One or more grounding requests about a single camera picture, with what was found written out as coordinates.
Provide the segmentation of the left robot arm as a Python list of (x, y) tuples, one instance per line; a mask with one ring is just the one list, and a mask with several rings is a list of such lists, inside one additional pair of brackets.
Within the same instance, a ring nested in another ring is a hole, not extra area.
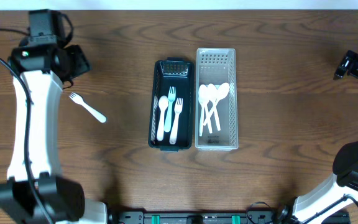
[(107, 223), (105, 203), (87, 199), (82, 186), (62, 175), (58, 109), (65, 82), (91, 68), (64, 32), (68, 16), (29, 12), (29, 35), (4, 61), (16, 93), (16, 133), (0, 208), (17, 223)]

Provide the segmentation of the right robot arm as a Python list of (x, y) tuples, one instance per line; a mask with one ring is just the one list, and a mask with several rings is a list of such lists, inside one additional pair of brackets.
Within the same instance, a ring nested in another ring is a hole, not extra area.
[[(335, 80), (347, 74), (358, 79), (358, 53), (347, 51), (334, 72)], [(275, 223), (322, 223), (354, 203), (358, 208), (358, 141), (343, 145), (333, 162), (333, 172), (309, 193), (283, 206)]]

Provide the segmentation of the white plastic spoon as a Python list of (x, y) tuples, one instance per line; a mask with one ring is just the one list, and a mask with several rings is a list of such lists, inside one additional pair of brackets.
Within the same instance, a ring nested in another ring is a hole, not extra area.
[(212, 126), (211, 126), (211, 121), (210, 119), (207, 117), (208, 115), (208, 104), (205, 106), (204, 108), (204, 120), (207, 119), (207, 127), (208, 127), (208, 131), (211, 134), (212, 133)]
[(158, 101), (158, 107), (160, 109), (160, 117), (157, 128), (157, 140), (162, 141), (164, 137), (164, 118), (165, 118), (165, 110), (168, 108), (168, 98), (163, 95), (160, 97)]
[(203, 135), (203, 126), (204, 126), (204, 108), (208, 104), (208, 88), (206, 85), (202, 84), (198, 90), (198, 102), (201, 105), (201, 114), (200, 114), (200, 123), (199, 123), (199, 137)]
[(219, 85), (219, 87), (217, 88), (219, 91), (219, 98), (218, 98), (218, 103), (220, 100), (224, 99), (225, 97), (227, 97), (228, 93), (229, 93), (229, 89), (230, 86), (227, 82), (222, 83), (221, 85)]
[(220, 125), (220, 121), (219, 121), (219, 115), (218, 115), (218, 112), (217, 112), (217, 109), (216, 109), (216, 106), (217, 106), (217, 103), (218, 103), (218, 98), (219, 98), (219, 91), (216, 88), (216, 86), (213, 85), (212, 83), (210, 83), (208, 85), (208, 91), (209, 91), (209, 100), (213, 104), (213, 107), (209, 111), (208, 118), (211, 119), (212, 115), (215, 116), (215, 122), (216, 122), (217, 130), (220, 131), (221, 130), (221, 125)]

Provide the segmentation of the pale green plastic fork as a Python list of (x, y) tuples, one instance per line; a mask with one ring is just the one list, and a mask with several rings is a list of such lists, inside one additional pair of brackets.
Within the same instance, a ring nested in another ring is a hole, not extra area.
[(171, 125), (172, 125), (172, 108), (173, 108), (173, 102), (176, 99), (176, 87), (171, 86), (168, 92), (168, 108), (167, 108), (167, 115), (165, 117), (165, 123), (164, 123), (164, 131), (166, 133), (170, 132)]

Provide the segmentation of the white plastic fork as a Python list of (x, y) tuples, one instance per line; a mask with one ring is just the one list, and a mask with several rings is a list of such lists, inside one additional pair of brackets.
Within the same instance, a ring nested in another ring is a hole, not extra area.
[(170, 139), (169, 139), (170, 144), (176, 144), (176, 142), (177, 142), (178, 120), (180, 117), (180, 113), (182, 112), (182, 109), (183, 109), (183, 98), (177, 98), (175, 107), (174, 107), (175, 117), (174, 117), (172, 130), (170, 133)]
[(107, 117), (91, 107), (89, 104), (87, 104), (83, 97), (80, 96), (77, 93), (70, 93), (69, 98), (74, 101), (76, 104), (81, 105), (84, 109), (86, 109), (90, 114), (92, 114), (100, 123), (105, 123), (107, 121)]

